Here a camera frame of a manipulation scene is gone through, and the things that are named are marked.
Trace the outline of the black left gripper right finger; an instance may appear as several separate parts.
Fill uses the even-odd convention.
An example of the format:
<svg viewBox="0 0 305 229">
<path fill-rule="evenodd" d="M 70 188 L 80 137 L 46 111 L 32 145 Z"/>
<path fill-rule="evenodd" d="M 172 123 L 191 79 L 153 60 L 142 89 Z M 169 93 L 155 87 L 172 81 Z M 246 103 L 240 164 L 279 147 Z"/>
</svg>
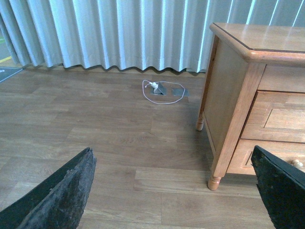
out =
<svg viewBox="0 0 305 229">
<path fill-rule="evenodd" d="M 305 227 L 305 173 L 256 145 L 251 156 L 257 188 L 277 229 Z"/>
</svg>

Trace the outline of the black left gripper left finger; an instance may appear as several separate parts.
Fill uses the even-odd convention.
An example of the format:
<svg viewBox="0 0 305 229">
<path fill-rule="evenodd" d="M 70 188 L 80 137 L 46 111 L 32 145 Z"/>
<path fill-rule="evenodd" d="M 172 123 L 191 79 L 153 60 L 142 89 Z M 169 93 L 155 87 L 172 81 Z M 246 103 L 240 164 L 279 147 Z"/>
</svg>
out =
<svg viewBox="0 0 305 229">
<path fill-rule="evenodd" d="M 97 159 L 86 148 L 0 213 L 2 229 L 75 229 L 90 194 Z"/>
</svg>

